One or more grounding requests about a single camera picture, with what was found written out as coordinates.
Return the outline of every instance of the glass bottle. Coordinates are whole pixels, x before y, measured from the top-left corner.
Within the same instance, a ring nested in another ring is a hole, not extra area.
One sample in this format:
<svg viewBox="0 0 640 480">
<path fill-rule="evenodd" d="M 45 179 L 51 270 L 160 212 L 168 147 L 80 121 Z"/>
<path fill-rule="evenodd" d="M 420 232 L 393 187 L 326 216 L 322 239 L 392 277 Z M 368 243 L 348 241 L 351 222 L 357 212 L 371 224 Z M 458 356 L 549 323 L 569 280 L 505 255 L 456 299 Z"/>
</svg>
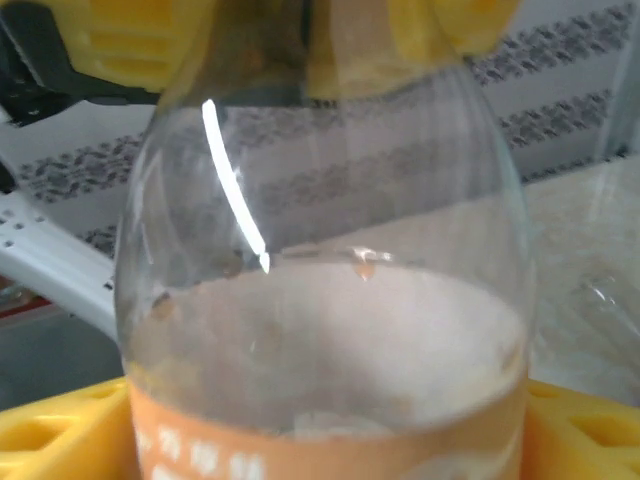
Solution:
<svg viewBox="0 0 640 480">
<path fill-rule="evenodd" d="M 145 478 L 518 478 L 526 215 L 431 2 L 203 22 L 119 235 Z"/>
</svg>

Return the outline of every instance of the transparent plastic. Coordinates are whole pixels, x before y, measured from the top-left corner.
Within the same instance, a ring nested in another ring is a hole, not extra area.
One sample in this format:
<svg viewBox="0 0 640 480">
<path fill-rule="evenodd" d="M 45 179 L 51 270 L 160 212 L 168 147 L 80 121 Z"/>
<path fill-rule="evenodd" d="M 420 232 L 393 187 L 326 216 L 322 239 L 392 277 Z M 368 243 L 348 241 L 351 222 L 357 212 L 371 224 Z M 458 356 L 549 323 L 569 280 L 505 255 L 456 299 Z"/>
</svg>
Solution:
<svg viewBox="0 0 640 480">
<path fill-rule="evenodd" d="M 115 279 L 129 379 L 292 452 L 220 478 L 518 478 L 520 185 L 430 3 L 392 3 L 218 2 L 144 140 Z M 145 474 L 182 468 L 168 452 Z"/>
<path fill-rule="evenodd" d="M 640 157 L 527 187 L 540 253 L 532 378 L 640 406 Z"/>
</svg>

